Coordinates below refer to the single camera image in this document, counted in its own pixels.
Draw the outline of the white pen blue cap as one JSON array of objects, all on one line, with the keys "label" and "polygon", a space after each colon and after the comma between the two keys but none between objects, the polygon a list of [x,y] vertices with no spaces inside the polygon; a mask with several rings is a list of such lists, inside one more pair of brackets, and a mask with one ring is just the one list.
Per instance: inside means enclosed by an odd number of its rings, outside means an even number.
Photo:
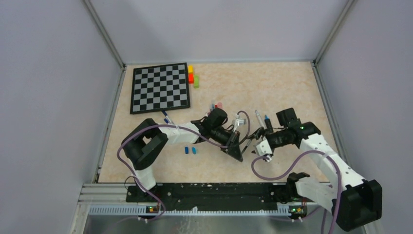
[{"label": "white pen blue cap", "polygon": [[256,118],[257,118],[257,120],[258,120],[259,125],[260,125],[262,128],[265,128],[265,124],[264,124],[264,122],[263,122],[263,119],[262,119],[262,117],[261,117],[261,114],[260,114],[257,110],[255,110],[255,115],[256,115]]}]

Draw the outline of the black blue highlighter marker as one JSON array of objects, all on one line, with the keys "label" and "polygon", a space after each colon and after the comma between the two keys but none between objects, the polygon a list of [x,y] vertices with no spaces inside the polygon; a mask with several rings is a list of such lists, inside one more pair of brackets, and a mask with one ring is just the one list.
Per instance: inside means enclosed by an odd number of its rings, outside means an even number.
[{"label": "black blue highlighter marker", "polygon": [[270,130],[273,129],[271,120],[267,115],[264,116],[264,122],[265,122],[265,125],[266,125],[267,129],[270,129]]}]

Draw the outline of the green transparent pen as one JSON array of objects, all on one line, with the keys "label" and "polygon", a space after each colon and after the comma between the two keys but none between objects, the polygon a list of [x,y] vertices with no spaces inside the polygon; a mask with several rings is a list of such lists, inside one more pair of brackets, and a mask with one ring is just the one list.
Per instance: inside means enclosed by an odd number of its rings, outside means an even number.
[{"label": "green transparent pen", "polygon": [[242,150],[242,154],[248,149],[249,145],[251,144],[252,139],[249,139],[247,144],[244,146],[243,150]]}]

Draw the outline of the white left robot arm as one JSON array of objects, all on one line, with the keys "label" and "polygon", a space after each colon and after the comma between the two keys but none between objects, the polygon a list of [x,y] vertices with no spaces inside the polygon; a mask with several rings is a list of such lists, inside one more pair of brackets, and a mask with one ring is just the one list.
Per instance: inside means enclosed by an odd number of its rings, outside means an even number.
[{"label": "white left robot arm", "polygon": [[249,117],[235,115],[228,127],[227,113],[221,109],[213,109],[201,119],[184,124],[158,124],[152,118],[144,120],[121,143],[120,151],[124,151],[129,160],[128,168],[138,185],[137,194],[144,201],[151,201],[156,196],[156,181],[152,165],[166,145],[208,142],[220,148],[222,152],[243,161],[240,138],[237,130],[240,126],[250,126]]}]

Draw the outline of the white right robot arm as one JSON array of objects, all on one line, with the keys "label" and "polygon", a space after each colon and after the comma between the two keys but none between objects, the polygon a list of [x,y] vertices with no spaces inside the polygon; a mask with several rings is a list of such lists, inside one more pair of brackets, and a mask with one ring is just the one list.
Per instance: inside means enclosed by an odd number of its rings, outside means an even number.
[{"label": "white right robot arm", "polygon": [[[286,196],[292,201],[307,198],[332,214],[329,233],[336,225],[349,232],[377,221],[382,217],[382,186],[376,180],[367,180],[354,171],[342,157],[331,148],[319,128],[312,122],[302,123],[295,110],[288,108],[277,112],[280,126],[274,131],[269,118],[262,118],[256,112],[260,128],[251,136],[256,139],[254,153],[258,156],[251,163],[255,176],[266,181],[287,177]],[[265,177],[255,169],[255,163],[262,159],[270,162],[274,150],[286,145],[295,145],[301,154],[283,174]],[[330,185],[324,185],[307,173],[294,173],[298,161],[308,156],[328,178]]]}]

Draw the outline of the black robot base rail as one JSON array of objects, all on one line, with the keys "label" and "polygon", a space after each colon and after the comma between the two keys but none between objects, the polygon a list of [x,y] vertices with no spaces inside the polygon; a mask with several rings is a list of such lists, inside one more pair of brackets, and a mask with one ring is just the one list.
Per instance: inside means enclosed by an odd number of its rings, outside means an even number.
[{"label": "black robot base rail", "polygon": [[158,183],[150,194],[129,186],[129,203],[162,201],[167,211],[274,211],[282,204],[303,205],[307,198],[293,197],[284,183]]}]

